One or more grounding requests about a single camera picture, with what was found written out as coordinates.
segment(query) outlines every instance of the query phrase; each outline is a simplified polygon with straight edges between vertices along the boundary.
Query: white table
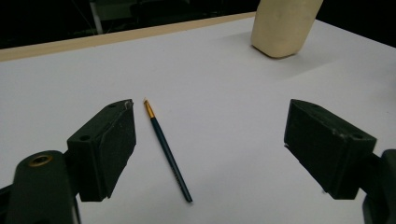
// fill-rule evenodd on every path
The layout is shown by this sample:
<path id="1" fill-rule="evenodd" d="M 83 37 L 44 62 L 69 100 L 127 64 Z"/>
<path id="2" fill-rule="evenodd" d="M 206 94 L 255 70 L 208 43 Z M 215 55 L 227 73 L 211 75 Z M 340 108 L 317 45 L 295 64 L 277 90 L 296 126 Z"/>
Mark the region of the white table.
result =
<path id="1" fill-rule="evenodd" d="M 396 50 L 316 21 L 283 60 L 250 46 L 253 19 L 0 63 L 0 188 L 25 157 L 65 152 L 104 106 L 132 98 L 134 154 L 83 223 L 363 223 L 365 193 L 335 201 L 283 147 L 290 99 L 396 146 Z M 187 204 L 143 107 L 148 97 L 189 187 Z"/>

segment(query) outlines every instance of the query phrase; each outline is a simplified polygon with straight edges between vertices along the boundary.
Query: beige cup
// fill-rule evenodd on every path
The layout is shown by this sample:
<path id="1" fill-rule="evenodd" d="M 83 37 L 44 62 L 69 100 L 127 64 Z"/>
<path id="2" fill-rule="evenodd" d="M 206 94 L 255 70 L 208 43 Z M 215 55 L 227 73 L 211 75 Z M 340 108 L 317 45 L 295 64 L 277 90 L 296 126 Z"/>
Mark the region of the beige cup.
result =
<path id="1" fill-rule="evenodd" d="M 252 45 L 273 58 L 297 53 L 303 46 L 323 0 L 261 0 Z"/>

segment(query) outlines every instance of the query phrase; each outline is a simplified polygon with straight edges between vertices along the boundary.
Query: black plastic part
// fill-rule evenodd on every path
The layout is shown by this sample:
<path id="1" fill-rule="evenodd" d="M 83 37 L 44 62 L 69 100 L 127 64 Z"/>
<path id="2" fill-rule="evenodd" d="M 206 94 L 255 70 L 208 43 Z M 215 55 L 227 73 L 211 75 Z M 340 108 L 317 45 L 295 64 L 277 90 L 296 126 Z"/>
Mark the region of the black plastic part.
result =
<path id="1" fill-rule="evenodd" d="M 334 199 L 355 199 L 356 173 L 376 139 L 318 105 L 291 100 L 284 142 Z"/>
<path id="2" fill-rule="evenodd" d="M 69 173 L 83 202 L 111 196 L 135 144 L 132 100 L 106 106 L 67 140 Z"/>
<path id="3" fill-rule="evenodd" d="M 44 151 L 21 161 L 11 186 L 7 224 L 79 223 L 64 155 Z"/>
<path id="4" fill-rule="evenodd" d="M 11 193 L 11 186 L 0 189 L 0 223 L 6 222 L 6 215 L 9 203 L 9 195 Z"/>
<path id="5" fill-rule="evenodd" d="M 396 149 L 388 149 L 381 156 L 381 184 L 389 209 L 388 223 L 396 223 Z"/>

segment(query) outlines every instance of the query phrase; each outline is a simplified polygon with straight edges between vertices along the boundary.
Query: wooden table edge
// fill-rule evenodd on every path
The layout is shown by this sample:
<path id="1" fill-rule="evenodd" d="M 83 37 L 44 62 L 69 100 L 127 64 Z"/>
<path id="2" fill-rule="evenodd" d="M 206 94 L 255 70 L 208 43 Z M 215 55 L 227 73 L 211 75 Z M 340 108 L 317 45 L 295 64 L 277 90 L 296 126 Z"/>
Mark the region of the wooden table edge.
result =
<path id="1" fill-rule="evenodd" d="M 63 52 L 74 49 L 85 49 L 95 46 L 112 44 L 122 41 L 145 38 L 155 35 L 165 35 L 179 31 L 186 31 L 210 25 L 216 25 L 229 21 L 237 21 L 254 17 L 255 12 L 235 14 L 230 16 L 216 17 L 198 21 L 185 21 L 163 26 L 155 26 L 143 29 L 123 31 L 106 35 L 93 35 L 82 38 L 67 39 L 44 44 L 17 47 L 11 49 L 0 49 L 0 62 L 35 57 L 51 53 Z"/>

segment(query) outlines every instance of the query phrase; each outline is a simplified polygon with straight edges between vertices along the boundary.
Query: gold ferrule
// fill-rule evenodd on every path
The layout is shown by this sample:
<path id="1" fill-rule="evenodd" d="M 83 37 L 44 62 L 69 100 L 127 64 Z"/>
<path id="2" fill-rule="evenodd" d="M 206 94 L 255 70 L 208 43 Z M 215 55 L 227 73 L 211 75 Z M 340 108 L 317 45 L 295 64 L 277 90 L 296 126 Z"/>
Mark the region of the gold ferrule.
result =
<path id="1" fill-rule="evenodd" d="M 149 105 L 149 101 L 145 100 L 144 104 L 145 104 L 146 110 L 148 111 L 148 116 L 151 119 L 153 119 L 155 116 L 154 116 L 154 112 L 152 112 L 151 106 Z"/>

